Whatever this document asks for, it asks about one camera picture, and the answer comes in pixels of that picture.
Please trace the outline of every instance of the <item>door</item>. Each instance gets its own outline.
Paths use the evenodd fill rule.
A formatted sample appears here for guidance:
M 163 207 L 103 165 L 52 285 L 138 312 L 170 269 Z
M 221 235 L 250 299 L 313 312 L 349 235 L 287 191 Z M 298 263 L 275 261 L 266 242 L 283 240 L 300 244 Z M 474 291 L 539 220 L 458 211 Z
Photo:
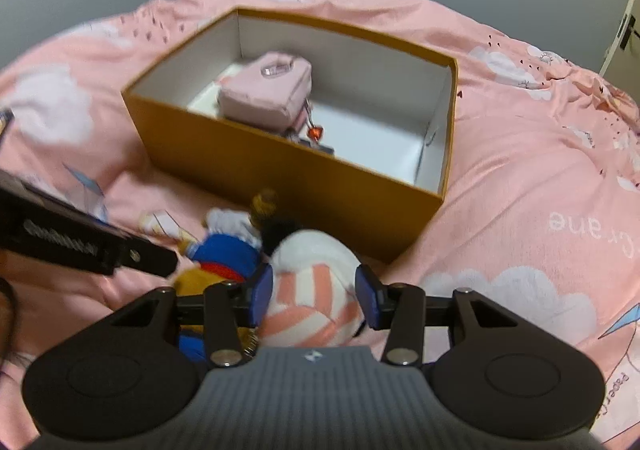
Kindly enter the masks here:
M 600 74 L 640 104 L 640 0 L 629 0 Z

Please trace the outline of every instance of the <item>red bead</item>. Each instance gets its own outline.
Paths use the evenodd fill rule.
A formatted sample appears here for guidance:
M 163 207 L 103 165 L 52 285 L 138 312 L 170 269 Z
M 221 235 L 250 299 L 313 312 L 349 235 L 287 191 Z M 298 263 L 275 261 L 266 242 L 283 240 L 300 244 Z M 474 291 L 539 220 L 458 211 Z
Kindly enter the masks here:
M 306 136 L 311 141 L 319 143 L 322 139 L 322 132 L 324 132 L 324 128 L 322 128 L 321 126 L 313 126 L 306 132 Z

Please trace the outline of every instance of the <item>brown box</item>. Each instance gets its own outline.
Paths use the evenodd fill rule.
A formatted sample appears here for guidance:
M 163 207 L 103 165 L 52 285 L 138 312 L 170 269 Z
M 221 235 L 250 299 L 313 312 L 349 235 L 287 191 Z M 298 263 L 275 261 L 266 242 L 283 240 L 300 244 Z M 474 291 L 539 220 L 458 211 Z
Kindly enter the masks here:
M 335 157 L 218 117 L 221 77 L 267 51 L 312 65 L 314 121 Z M 363 28 L 236 8 L 123 92 L 151 161 L 239 205 L 264 187 L 284 214 L 391 261 L 447 187 L 455 59 Z

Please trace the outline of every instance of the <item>pink blanket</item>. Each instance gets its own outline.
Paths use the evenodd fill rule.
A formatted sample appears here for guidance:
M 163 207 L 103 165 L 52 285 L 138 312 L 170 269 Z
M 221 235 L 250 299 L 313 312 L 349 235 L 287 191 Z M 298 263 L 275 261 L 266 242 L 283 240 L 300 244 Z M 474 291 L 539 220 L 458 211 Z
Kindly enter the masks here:
M 471 286 L 592 356 L 607 379 L 593 432 L 612 449 L 640 436 L 638 108 L 598 75 L 428 0 L 152 0 L 80 26 L 0 75 L 17 116 L 0 166 L 131 230 L 172 243 L 203 234 L 220 199 L 155 172 L 121 88 L 199 26 L 236 5 L 381 30 L 458 59 L 447 199 L 390 282 L 447 295 Z M 20 399 L 28 362 L 161 280 L 114 279 L 8 255 L 22 317 L 0 380 L 0 440 L 36 437 Z M 360 343 L 379 351 L 383 335 Z M 446 336 L 431 330 L 436 358 Z

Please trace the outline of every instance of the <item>door frame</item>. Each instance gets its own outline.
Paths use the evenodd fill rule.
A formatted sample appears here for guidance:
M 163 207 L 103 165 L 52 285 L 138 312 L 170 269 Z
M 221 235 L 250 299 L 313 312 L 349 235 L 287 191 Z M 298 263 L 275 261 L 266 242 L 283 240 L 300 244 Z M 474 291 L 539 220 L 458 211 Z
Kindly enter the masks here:
M 626 23 L 628 21 L 629 16 L 631 15 L 631 9 L 633 8 L 635 1 L 636 0 L 628 0 L 626 2 L 625 13 L 622 19 L 620 20 L 618 33 L 616 37 L 613 39 L 613 43 L 609 47 L 609 52 L 607 53 L 607 57 L 605 58 L 604 64 L 602 64 L 602 69 L 600 69 L 600 76 L 603 76 L 603 77 L 605 76 L 605 73 L 607 72 L 607 68 L 611 63 L 611 59 L 613 58 L 613 55 L 615 55 L 616 51 L 618 50 L 618 47 L 620 46 L 620 41 L 622 40 L 622 37 L 624 35 L 624 30 L 626 29 Z

